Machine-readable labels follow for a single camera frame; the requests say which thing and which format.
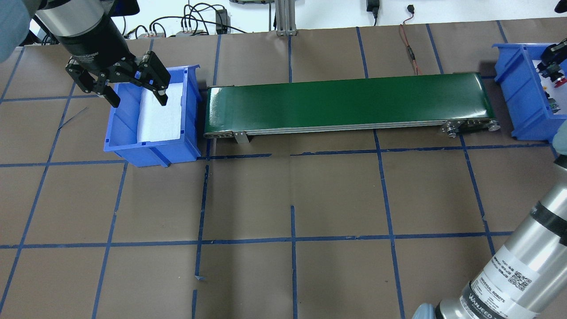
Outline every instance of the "silver cylinder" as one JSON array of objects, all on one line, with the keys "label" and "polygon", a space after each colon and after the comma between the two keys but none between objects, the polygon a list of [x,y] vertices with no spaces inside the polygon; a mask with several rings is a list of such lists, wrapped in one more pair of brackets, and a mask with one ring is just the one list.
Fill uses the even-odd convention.
[{"label": "silver cylinder", "polygon": [[[567,246],[533,217],[537,210],[547,210],[567,220],[567,170],[555,166],[558,181],[542,198],[541,205],[532,210],[465,287],[461,298],[441,301],[435,311],[437,319],[532,319],[567,287]],[[492,278],[502,280],[489,280],[489,272]]]},{"label": "silver cylinder", "polygon": [[56,36],[78,36],[92,30],[104,15],[99,0],[70,0],[53,6],[51,2],[37,17]]}]

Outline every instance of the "empty blue bin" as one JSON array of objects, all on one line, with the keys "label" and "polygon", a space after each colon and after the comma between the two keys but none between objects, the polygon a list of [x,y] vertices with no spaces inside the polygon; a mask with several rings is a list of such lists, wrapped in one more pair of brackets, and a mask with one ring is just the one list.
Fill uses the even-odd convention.
[{"label": "empty blue bin", "polygon": [[[512,136],[519,140],[551,142],[559,126],[567,119],[567,114],[554,114],[551,111],[533,63],[533,60],[541,60],[541,54],[550,44],[494,45],[500,51],[495,81],[502,87],[514,124]],[[567,70],[567,61],[563,62],[561,67]],[[565,104],[560,104],[560,107],[567,109]]]},{"label": "empty blue bin", "polygon": [[181,123],[174,123],[169,130],[179,125],[179,138],[163,141],[138,141],[138,119],[144,88],[132,83],[118,83],[115,91],[120,97],[120,106],[111,108],[108,119],[104,151],[114,152],[137,167],[195,161],[200,156],[195,127],[197,103],[201,101],[195,70],[198,65],[167,68],[171,74],[170,88],[183,84],[181,101]]}]

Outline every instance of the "metal post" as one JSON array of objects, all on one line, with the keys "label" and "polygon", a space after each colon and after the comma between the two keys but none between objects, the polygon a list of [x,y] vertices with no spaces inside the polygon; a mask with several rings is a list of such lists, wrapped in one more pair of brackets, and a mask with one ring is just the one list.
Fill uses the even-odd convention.
[{"label": "metal post", "polygon": [[278,36],[296,35],[295,0],[276,0],[276,23]]}]

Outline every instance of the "green conveyor belt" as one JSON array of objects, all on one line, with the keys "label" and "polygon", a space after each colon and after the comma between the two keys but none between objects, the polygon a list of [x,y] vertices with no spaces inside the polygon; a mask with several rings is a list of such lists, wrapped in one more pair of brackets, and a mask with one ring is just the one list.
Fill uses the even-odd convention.
[{"label": "green conveyor belt", "polygon": [[212,87],[205,136],[409,127],[492,117],[478,73]]}]

